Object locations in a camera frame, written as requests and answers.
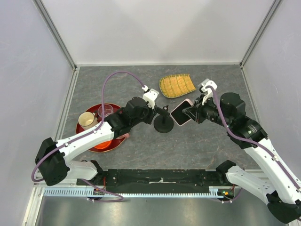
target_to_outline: yellow woven tray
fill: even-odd
[[[162,94],[167,98],[183,96],[195,91],[189,74],[173,74],[160,79],[159,86]]]

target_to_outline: beige cup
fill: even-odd
[[[79,125],[84,129],[87,130],[96,126],[98,124],[97,118],[91,112],[85,112],[79,116]]]

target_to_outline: metal plate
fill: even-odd
[[[44,197],[36,226],[283,226],[247,191],[232,204],[196,198],[128,198],[92,203]]]

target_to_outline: pink phone case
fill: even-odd
[[[191,106],[193,106],[193,102],[192,102],[191,100],[189,100],[189,99],[183,100],[178,106],[180,106],[180,105],[181,105],[183,102],[185,102],[185,101],[187,101]],[[186,121],[186,122],[183,123],[182,125],[179,125],[178,122],[173,118],[173,116],[171,115],[171,113],[170,113],[170,117],[172,117],[172,119],[175,121],[175,123],[177,123],[178,126],[183,126],[183,125],[185,125],[186,123],[188,123],[188,122],[191,120],[191,119],[189,119],[188,121]]]

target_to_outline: cable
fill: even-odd
[[[105,177],[103,178],[103,189],[105,189]]]
[[[243,190],[243,188],[240,188],[238,194],[233,199],[231,199],[229,201],[220,201],[220,200],[216,200],[216,199],[211,199],[211,200],[215,201],[215,202],[232,203],[234,200],[236,200],[240,196],[242,190]]]
[[[103,105],[103,103],[104,103],[104,97],[103,97],[103,95],[104,95],[104,88],[105,88],[105,85],[106,85],[107,81],[108,81],[113,75],[118,74],[118,73],[126,73],[126,74],[129,74],[129,75],[132,75],[134,78],[136,78],[136,79],[139,81],[139,83],[142,85],[142,87],[145,87],[145,84],[144,84],[144,83],[143,83],[136,75],[134,75],[134,74],[131,73],[131,72],[127,72],[127,71],[118,71],[118,72],[114,72],[113,74],[110,74],[110,75],[106,78],[106,80],[104,81],[104,83],[103,83],[103,88],[102,88],[102,102],[101,102],[101,104],[102,104],[102,109],[103,109],[103,112],[102,112],[102,120],[101,120],[99,126],[97,126],[95,130],[100,129],[101,126],[103,125],[103,122],[104,122],[104,105]],[[45,161],[45,159],[47,159],[49,156],[51,156],[53,153],[55,153],[56,151],[60,150],[61,148],[66,147],[67,145],[71,144],[71,143],[74,142],[74,141],[77,141],[77,140],[82,139],[82,138],[84,138],[84,137],[86,137],[86,136],[89,136],[89,135],[92,134],[92,133],[94,133],[94,132],[91,131],[91,132],[86,133],[86,134],[84,134],[84,135],[81,135],[81,136],[79,136],[79,137],[77,137],[77,138],[75,138],[75,139],[73,139],[73,140],[70,140],[70,141],[67,142],[67,144],[63,144],[63,145],[61,145],[61,146],[55,148],[54,150],[52,150],[52,151],[49,152],[48,154],[46,154],[42,159],[40,159],[40,161],[39,161],[39,162],[36,164],[36,166],[34,167],[34,169],[33,169],[33,171],[32,171],[32,175],[31,175],[32,181],[37,183],[37,182],[41,182],[41,181],[44,180],[43,178],[42,178],[42,179],[36,179],[36,178],[35,178],[35,173],[36,173],[36,171],[38,170],[39,166]]]
[[[233,190],[235,191],[235,189],[234,189],[234,188],[235,188],[235,184],[233,184],[233,187],[232,187],[231,191],[233,191]]]
[[[237,139],[237,140],[241,140],[241,141],[248,142],[250,144],[258,146],[258,147],[262,148],[263,150],[265,150],[272,158],[274,158],[274,154],[268,148],[266,148],[265,146],[259,144],[256,141],[253,141],[253,140],[250,140],[250,139],[246,139],[246,138],[242,138],[242,137],[238,137],[234,133],[232,133],[232,131],[229,129],[229,127],[228,127],[228,125],[226,123],[226,120],[225,120],[225,118],[224,118],[224,116],[222,114],[222,109],[221,109],[221,106],[219,104],[218,96],[217,96],[217,93],[216,93],[215,89],[212,86],[206,86],[206,88],[210,88],[212,90],[213,98],[214,98],[214,101],[216,103],[216,107],[217,107],[218,113],[220,114],[220,117],[221,117],[221,120],[222,120],[222,124],[226,128],[226,130],[230,134],[230,136],[233,137],[233,138],[235,138],[235,139]],[[280,163],[280,161],[276,161],[276,162],[279,165],[279,167],[282,169],[282,171],[290,179],[290,181],[295,185],[295,187],[297,189],[300,189],[300,186],[298,185],[298,183],[293,179],[293,177],[290,175],[290,173],[287,172],[286,168],[282,165],[282,163]]]
[[[224,195],[224,197],[226,198],[226,199],[229,199],[229,200],[233,200],[234,198],[235,198],[235,189],[234,189],[234,191],[233,191],[233,198],[229,198],[229,197],[227,197],[225,194],[223,194]]]
[[[101,189],[101,188],[99,188],[99,187],[97,187],[97,186],[91,184],[91,183],[90,183],[88,180],[86,180],[86,179],[81,179],[81,180],[84,181],[86,184],[92,186],[93,188],[95,188],[95,189],[97,189],[97,190],[99,190],[99,191],[101,191],[101,192],[103,192],[103,193],[107,193],[107,194],[111,194],[111,195],[114,195],[114,196],[119,197],[119,199],[113,199],[113,200],[93,200],[93,199],[87,198],[89,201],[93,201],[93,202],[120,202],[120,201],[124,200],[124,197],[121,196],[120,194],[116,194],[116,193],[113,193],[113,192],[109,192],[109,191],[103,190],[103,189]]]

